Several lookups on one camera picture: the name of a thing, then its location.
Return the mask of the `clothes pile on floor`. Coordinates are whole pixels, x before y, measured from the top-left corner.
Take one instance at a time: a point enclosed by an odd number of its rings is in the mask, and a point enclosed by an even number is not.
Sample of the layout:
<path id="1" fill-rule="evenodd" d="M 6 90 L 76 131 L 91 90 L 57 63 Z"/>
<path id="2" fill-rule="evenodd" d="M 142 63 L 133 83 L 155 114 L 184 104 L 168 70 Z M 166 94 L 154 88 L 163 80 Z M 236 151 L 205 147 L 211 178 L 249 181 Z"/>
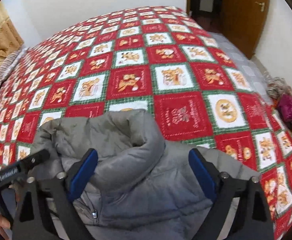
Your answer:
<path id="1" fill-rule="evenodd" d="M 292 88 L 284 78 L 274 77 L 268 81 L 266 92 L 273 100 L 281 120 L 292 131 Z"/>

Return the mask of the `brown wooden door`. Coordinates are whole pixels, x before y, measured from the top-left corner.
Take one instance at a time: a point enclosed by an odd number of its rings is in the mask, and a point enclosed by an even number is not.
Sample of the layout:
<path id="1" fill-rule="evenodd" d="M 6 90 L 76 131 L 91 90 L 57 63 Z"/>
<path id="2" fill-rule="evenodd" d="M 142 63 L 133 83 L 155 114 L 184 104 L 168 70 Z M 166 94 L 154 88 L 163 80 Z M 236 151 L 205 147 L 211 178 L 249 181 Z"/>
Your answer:
<path id="1" fill-rule="evenodd" d="M 265 10 L 255 2 L 264 2 Z M 248 59 L 254 55 L 264 29 L 269 0 L 222 0 L 223 35 Z"/>

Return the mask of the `striped pillow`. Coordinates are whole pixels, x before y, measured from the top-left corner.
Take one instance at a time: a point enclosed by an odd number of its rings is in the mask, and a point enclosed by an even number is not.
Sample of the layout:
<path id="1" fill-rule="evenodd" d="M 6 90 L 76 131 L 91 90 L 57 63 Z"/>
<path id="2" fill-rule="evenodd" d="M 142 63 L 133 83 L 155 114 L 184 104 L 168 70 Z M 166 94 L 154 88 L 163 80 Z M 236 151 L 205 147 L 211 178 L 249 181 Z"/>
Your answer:
<path id="1" fill-rule="evenodd" d="M 0 64 L 0 87 L 21 58 L 23 49 L 10 53 Z"/>

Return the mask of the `red teddy bear bedspread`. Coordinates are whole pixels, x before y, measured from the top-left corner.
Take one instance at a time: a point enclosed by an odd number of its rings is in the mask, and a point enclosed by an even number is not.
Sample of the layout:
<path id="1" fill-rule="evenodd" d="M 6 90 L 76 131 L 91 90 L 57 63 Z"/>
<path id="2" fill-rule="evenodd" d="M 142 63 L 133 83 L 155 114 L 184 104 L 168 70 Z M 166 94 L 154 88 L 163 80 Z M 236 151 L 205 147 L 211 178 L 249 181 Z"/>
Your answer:
<path id="1" fill-rule="evenodd" d="M 163 134 L 224 151 L 262 175 L 274 238 L 292 226 L 292 134 L 252 68 L 176 7 L 94 17 L 27 50 L 0 88 L 0 169 L 61 117 L 145 109 Z"/>

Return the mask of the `beige patterned curtain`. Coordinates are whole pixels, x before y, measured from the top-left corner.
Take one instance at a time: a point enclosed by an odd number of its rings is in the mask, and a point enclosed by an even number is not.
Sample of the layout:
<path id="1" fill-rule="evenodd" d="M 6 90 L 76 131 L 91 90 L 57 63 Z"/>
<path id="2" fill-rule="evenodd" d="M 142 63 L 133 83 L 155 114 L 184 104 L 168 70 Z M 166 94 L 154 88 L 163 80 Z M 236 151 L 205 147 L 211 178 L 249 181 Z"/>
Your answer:
<path id="1" fill-rule="evenodd" d="M 13 25 L 3 2 L 0 2 L 0 57 L 7 57 L 23 44 L 24 41 Z"/>

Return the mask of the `grey puffer jacket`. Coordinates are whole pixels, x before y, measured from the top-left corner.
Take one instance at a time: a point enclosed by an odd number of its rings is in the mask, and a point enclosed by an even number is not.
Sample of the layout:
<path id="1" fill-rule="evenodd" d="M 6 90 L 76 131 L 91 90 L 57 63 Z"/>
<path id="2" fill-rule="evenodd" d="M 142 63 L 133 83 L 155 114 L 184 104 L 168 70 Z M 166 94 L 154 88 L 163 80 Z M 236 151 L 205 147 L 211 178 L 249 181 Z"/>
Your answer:
<path id="1" fill-rule="evenodd" d="M 212 202 L 190 168 L 192 145 L 164 139 L 143 109 L 54 119 L 36 132 L 31 153 L 47 150 L 51 157 L 31 175 L 54 178 L 91 148 L 98 153 L 98 164 L 73 205 L 92 237 L 194 237 Z"/>

